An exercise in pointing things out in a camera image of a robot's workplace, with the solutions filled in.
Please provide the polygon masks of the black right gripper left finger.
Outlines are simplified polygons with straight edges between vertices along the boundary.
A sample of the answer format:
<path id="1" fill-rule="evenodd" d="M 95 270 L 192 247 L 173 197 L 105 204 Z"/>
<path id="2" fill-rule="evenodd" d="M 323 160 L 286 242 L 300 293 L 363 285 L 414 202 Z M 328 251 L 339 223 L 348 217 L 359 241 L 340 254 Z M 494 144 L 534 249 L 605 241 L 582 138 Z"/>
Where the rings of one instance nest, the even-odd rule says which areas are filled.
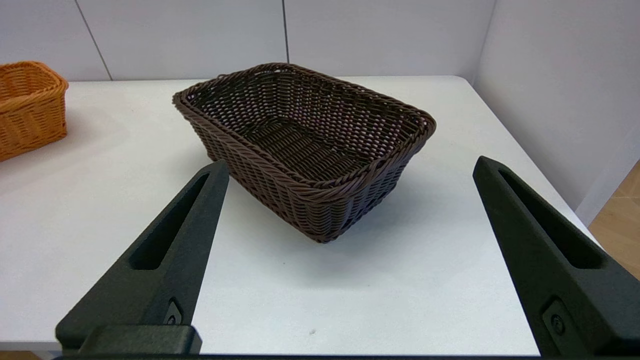
<path id="1" fill-rule="evenodd" d="M 198 354 L 192 326 L 229 183 L 199 170 L 55 327 L 64 354 Z"/>

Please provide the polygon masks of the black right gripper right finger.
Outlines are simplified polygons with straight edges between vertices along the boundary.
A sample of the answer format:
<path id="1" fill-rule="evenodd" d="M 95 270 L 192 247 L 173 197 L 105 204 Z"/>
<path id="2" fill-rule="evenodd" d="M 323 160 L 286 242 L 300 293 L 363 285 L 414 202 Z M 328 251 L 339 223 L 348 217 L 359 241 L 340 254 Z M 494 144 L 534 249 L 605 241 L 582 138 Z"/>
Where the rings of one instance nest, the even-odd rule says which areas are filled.
<path id="1" fill-rule="evenodd" d="M 540 354 L 637 357 L 638 279 L 505 164 L 472 176 Z"/>

